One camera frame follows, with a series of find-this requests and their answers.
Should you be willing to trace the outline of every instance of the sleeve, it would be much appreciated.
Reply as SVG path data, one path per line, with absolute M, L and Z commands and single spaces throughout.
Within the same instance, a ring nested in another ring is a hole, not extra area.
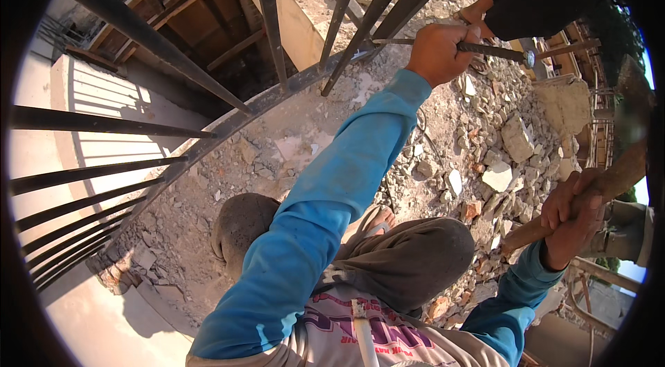
M 543 247 L 540 240 L 524 249 L 518 263 L 499 280 L 497 296 L 478 304 L 461 327 L 494 348 L 511 367 L 520 361 L 524 331 L 535 317 L 534 310 L 565 272 L 543 267 Z
M 431 92 L 418 74 L 400 70 L 342 125 L 250 246 L 242 276 L 203 321 L 191 355 L 251 356 L 290 335 L 346 226 L 371 204 Z

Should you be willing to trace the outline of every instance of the hand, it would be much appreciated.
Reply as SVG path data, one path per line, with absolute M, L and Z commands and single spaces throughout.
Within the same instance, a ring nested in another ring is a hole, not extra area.
M 600 172 L 602 171 L 596 168 L 584 170 L 582 173 L 573 172 L 545 201 L 541 224 L 555 231 L 544 239 L 545 248 L 541 260 L 550 270 L 565 269 L 570 260 L 589 245 L 594 234 L 600 229 L 605 206 L 603 196 L 597 191 L 585 196 L 585 203 L 577 218 L 569 220 L 573 197 L 584 192 Z
M 449 82 L 464 72 L 473 53 L 457 50 L 457 43 L 478 44 L 480 28 L 429 24 L 416 34 L 411 60 L 404 67 L 427 80 L 432 88 Z

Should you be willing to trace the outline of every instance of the sky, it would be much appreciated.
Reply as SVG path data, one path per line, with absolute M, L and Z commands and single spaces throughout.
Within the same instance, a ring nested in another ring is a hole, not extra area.
M 653 90 L 654 78 L 651 71 L 651 62 L 649 61 L 648 51 L 644 51 L 642 54 L 642 60 L 644 61 L 644 76 L 646 77 L 646 80 L 649 81 L 649 85 Z M 635 197 L 637 198 L 638 203 L 644 205 L 649 204 L 649 192 L 646 188 L 646 177 L 635 184 Z M 631 279 L 637 280 L 638 282 L 642 282 L 644 280 L 644 275 L 646 274 L 646 269 L 644 269 L 644 267 L 639 267 L 631 261 L 622 260 L 621 266 L 619 266 L 619 273 Z M 635 296 L 635 294 L 629 290 L 623 288 L 620 290 L 625 294 Z

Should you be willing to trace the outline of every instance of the foliage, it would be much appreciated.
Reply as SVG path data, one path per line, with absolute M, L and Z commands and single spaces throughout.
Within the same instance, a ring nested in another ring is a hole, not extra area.
M 637 197 L 635 196 L 635 187 L 630 187 L 626 192 L 617 197 L 617 199 L 625 203 L 636 203 Z
M 598 49 L 610 87 L 617 85 L 621 60 L 628 54 L 644 68 L 644 40 L 630 18 L 630 10 L 614 0 L 601 2 L 583 17 L 591 35 L 601 40 Z
M 619 260 L 618 257 L 599 257 L 598 259 L 596 259 L 596 264 L 605 267 L 607 269 L 610 269 L 612 272 L 616 273 L 619 271 L 619 266 L 621 266 L 621 260 Z M 596 282 L 600 282 L 603 285 L 611 286 L 610 283 L 606 282 L 605 280 L 599 279 L 593 275 L 591 275 L 591 279 L 594 279 Z

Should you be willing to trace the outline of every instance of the hammer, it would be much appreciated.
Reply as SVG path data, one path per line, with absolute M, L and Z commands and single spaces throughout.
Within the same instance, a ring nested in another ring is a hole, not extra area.
M 414 39 L 406 38 L 392 38 L 392 39 L 373 39 L 374 44 L 404 44 L 404 45 L 413 45 Z M 523 53 L 519 51 L 509 50 L 507 48 L 492 47 L 491 45 L 480 45 L 472 43 L 458 43 L 458 51 L 464 51 L 466 53 L 478 53 L 485 55 L 497 56 L 501 59 L 513 60 L 518 63 L 524 64 L 527 69 L 532 69 L 533 65 L 536 62 L 536 57 L 533 54 L 533 51 L 524 51 Z
M 617 86 L 626 99 L 634 105 L 640 106 L 644 112 L 643 121 L 648 121 L 650 109 L 654 105 L 654 97 L 644 78 L 639 65 L 630 56 L 625 56 L 619 73 Z M 575 218 L 583 204 L 586 204 L 592 193 L 599 192 L 603 196 L 603 203 L 612 201 L 616 196 L 626 192 L 646 175 L 646 137 L 631 144 L 623 155 L 605 172 L 598 175 L 591 185 L 580 195 L 573 198 L 570 205 L 570 217 Z M 522 246 L 551 235 L 554 231 L 541 226 L 540 218 L 531 220 L 512 230 L 503 239 L 502 252 L 505 255 L 512 253 Z

